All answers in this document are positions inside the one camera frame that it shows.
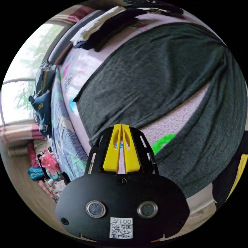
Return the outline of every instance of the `curtain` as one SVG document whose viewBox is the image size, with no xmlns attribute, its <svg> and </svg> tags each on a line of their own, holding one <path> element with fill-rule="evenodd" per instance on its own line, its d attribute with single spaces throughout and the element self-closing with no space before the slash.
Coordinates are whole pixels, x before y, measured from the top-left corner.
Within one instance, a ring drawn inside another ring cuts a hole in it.
<svg viewBox="0 0 248 248">
<path fill-rule="evenodd" d="M 11 125 L 0 128 L 0 140 L 4 143 L 32 139 L 44 139 L 36 124 Z"/>
<path fill-rule="evenodd" d="M 68 24 L 75 24 L 81 19 L 83 19 L 88 14 L 94 12 L 95 10 L 82 6 L 82 5 L 74 5 L 66 10 L 63 10 L 62 12 L 58 13 L 54 17 L 52 17 L 51 21 L 60 21 Z"/>
</svg>

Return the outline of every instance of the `qr code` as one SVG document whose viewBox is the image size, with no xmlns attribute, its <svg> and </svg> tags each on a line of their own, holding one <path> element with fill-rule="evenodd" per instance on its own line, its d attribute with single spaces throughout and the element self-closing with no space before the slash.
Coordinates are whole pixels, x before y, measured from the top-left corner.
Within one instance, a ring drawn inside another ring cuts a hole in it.
<svg viewBox="0 0 248 248">
<path fill-rule="evenodd" d="M 133 238 L 133 225 L 110 224 L 110 238 Z"/>
</svg>

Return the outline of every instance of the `yellow plastic part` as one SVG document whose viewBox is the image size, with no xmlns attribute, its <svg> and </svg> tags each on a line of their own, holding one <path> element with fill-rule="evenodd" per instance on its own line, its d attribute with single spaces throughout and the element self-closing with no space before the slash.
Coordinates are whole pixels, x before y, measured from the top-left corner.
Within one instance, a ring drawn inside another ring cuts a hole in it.
<svg viewBox="0 0 248 248">
<path fill-rule="evenodd" d="M 109 172 L 119 171 L 119 160 L 120 160 L 120 146 L 121 146 L 121 124 L 114 126 L 108 150 L 103 163 L 103 169 Z"/>
<path fill-rule="evenodd" d="M 140 163 L 137 157 L 129 125 L 122 125 L 122 137 L 125 173 L 127 174 L 129 172 L 137 172 L 140 170 Z"/>
<path fill-rule="evenodd" d="M 239 182 L 239 180 L 240 180 L 240 178 L 242 176 L 242 173 L 243 173 L 243 171 L 245 169 L 247 160 L 248 160 L 248 154 L 242 154 L 241 159 L 240 159 L 240 163 L 239 163 L 239 166 L 238 166 L 238 172 L 237 172 L 237 175 L 236 175 L 236 179 L 234 181 L 234 184 L 232 186 L 232 189 L 231 189 L 227 199 L 230 197 L 230 195 L 232 194 L 232 192 L 236 188 L 236 186 L 237 186 L 237 184 L 238 184 L 238 182 Z"/>
</svg>

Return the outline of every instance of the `dark gray blanket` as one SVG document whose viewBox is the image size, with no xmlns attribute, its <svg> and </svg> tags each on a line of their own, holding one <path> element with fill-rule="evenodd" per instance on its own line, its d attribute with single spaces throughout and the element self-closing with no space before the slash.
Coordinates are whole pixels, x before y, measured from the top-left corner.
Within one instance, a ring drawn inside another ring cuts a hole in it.
<svg viewBox="0 0 248 248">
<path fill-rule="evenodd" d="M 247 116 L 245 80 L 230 50 L 206 28 L 171 23 L 137 35 L 90 77 L 75 98 L 93 145 L 114 124 L 138 129 L 210 87 L 192 118 L 157 155 L 159 172 L 190 197 L 224 170 Z"/>
</svg>

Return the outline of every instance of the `pink bedsheet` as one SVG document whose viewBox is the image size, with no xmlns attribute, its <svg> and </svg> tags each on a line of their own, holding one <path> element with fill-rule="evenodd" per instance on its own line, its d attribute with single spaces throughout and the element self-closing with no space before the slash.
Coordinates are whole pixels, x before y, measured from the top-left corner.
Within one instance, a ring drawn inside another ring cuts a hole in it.
<svg viewBox="0 0 248 248">
<path fill-rule="evenodd" d="M 95 52 L 93 49 L 71 49 L 63 65 L 60 66 L 61 86 L 65 105 L 72 125 L 87 155 L 91 149 L 88 143 L 89 138 L 80 119 L 76 104 L 72 102 L 74 97 L 78 94 L 79 90 L 89 79 L 89 77 L 112 52 L 114 52 L 117 48 L 120 47 L 120 45 L 140 32 L 161 24 L 172 22 L 197 23 L 211 30 L 198 18 L 188 12 L 184 13 L 184 17 L 185 19 L 182 20 L 179 18 L 159 14 L 141 15 L 138 16 L 138 19 L 141 21 L 140 25 L 128 27 L 121 33 L 117 34 L 108 41 L 101 52 Z M 177 107 L 158 121 L 142 128 L 141 131 L 145 134 L 150 145 L 153 145 L 157 140 L 166 135 L 177 134 L 195 112 L 201 103 L 207 89 L 208 84 L 194 96 L 184 102 L 181 106 Z M 122 149 L 120 154 L 119 173 L 125 173 Z"/>
</svg>

